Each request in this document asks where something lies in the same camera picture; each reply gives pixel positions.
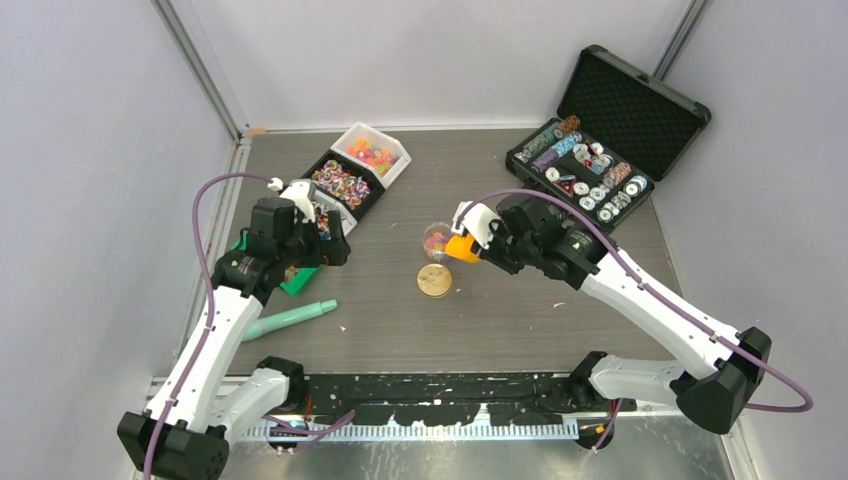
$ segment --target case lid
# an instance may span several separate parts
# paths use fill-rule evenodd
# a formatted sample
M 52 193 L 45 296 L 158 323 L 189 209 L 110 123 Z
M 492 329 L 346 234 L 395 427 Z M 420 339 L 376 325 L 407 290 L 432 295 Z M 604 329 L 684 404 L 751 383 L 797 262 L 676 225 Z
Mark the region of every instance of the case lid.
M 710 110 L 609 53 L 580 52 L 557 115 L 580 117 L 580 129 L 653 180 L 665 177 L 710 121 Z

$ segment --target table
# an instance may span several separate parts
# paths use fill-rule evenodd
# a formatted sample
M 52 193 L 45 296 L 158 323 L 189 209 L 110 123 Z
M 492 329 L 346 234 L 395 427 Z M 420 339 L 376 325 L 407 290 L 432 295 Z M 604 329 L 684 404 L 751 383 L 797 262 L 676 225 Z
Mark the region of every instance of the table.
M 532 130 L 387 133 L 403 143 L 412 164 L 349 235 L 347 265 L 322 268 L 296 297 L 276 292 L 263 315 L 329 299 L 339 308 L 242 344 L 230 374 L 249 374 L 268 355 L 302 363 L 312 373 L 569 371 L 590 350 L 670 358 L 612 308 L 532 268 L 510 276 L 486 263 L 453 261 L 448 295 L 425 297 L 415 281 L 428 263 L 424 228 L 449 221 L 460 201 L 521 186 L 503 157 Z M 257 136 L 246 170 L 298 178 L 339 135 Z M 249 223 L 255 201 L 269 193 L 260 182 L 243 182 L 231 243 Z M 657 280 L 679 290 L 650 201 L 612 236 Z

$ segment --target white panel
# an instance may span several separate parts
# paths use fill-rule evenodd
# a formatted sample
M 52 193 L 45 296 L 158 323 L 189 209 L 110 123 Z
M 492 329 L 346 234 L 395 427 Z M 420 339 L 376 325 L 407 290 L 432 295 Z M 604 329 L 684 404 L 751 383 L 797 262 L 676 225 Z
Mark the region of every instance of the white panel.
M 846 24 L 842 0 L 713 2 L 669 77 L 713 112 L 654 194 L 684 291 L 771 335 L 770 363 L 817 402 L 747 415 L 770 479 L 848 469 Z M 800 403 L 771 378 L 754 401 Z
M 147 1 L 5 2 L 0 92 L 0 478 L 125 478 L 230 140 Z
M 192 0 L 251 125 L 539 123 L 578 52 L 652 71 L 683 0 Z

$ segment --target black case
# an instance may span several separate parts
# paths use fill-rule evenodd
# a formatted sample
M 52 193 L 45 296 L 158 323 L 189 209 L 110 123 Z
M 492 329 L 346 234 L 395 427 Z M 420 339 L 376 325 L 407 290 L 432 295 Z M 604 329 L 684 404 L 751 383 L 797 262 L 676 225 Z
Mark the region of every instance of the black case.
M 640 194 L 612 222 L 601 223 L 596 215 L 587 215 L 606 232 L 611 232 L 645 201 L 654 188 L 653 182 L 668 175 L 712 116 L 704 105 L 685 97 L 599 45 L 592 45 L 580 52 L 556 113 L 559 118 L 552 118 L 507 152 L 506 167 L 526 186 L 546 191 L 577 206 L 576 199 L 560 193 L 548 182 L 544 172 L 536 172 L 530 168 L 531 162 L 525 164 L 515 156 L 550 125 L 569 115 L 576 115 L 580 118 L 578 131 L 584 141 L 597 140 L 604 146 L 604 153 L 611 154 L 616 161 L 630 163 L 634 171 L 628 178 L 643 174 L 649 179 L 646 192 Z M 567 157 L 572 157 L 572 161 L 576 162 L 569 153 L 559 160 L 558 169 Z M 620 190 L 624 183 L 617 186 L 613 193 Z
M 377 177 L 375 177 L 374 174 L 371 173 L 370 170 L 362 167 L 357 163 L 351 162 L 343 155 L 339 155 L 338 153 L 332 150 L 328 150 L 327 153 L 322 155 L 321 158 L 317 162 L 315 162 L 312 167 L 310 167 L 309 170 L 307 170 L 306 173 L 303 174 L 301 178 L 311 179 L 312 172 L 324 168 L 324 164 L 327 163 L 328 160 L 335 160 L 339 162 L 339 164 L 344 170 L 350 172 L 352 175 L 356 175 L 357 177 L 362 177 L 365 180 L 365 183 L 368 184 L 368 188 L 371 190 L 371 193 L 367 197 L 365 197 L 365 199 L 362 200 L 362 203 L 360 203 L 359 206 L 357 206 L 356 208 L 351 208 L 340 198 L 336 197 L 329 191 L 319 187 L 317 184 L 315 185 L 315 188 L 321 190 L 327 196 L 338 200 L 339 204 L 341 204 L 348 212 L 350 212 L 351 216 L 353 216 L 353 218 L 355 218 L 356 221 L 359 222 L 360 220 L 362 220 L 362 217 L 364 217 L 365 214 L 368 213 L 368 210 L 371 210 L 371 207 L 373 207 L 374 204 L 377 203 L 377 200 L 383 195 L 383 192 L 385 192 L 386 189 L 383 187 L 383 184 L 380 183 L 379 180 L 377 180 Z

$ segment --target clear plastic cup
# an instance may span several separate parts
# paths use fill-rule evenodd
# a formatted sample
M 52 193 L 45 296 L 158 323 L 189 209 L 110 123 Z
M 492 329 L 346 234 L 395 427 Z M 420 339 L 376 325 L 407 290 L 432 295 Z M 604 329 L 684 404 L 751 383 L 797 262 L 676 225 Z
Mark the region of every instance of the clear plastic cup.
M 445 247 L 451 238 L 450 225 L 447 223 L 434 223 L 424 229 L 424 254 L 432 262 L 442 263 L 448 257 Z

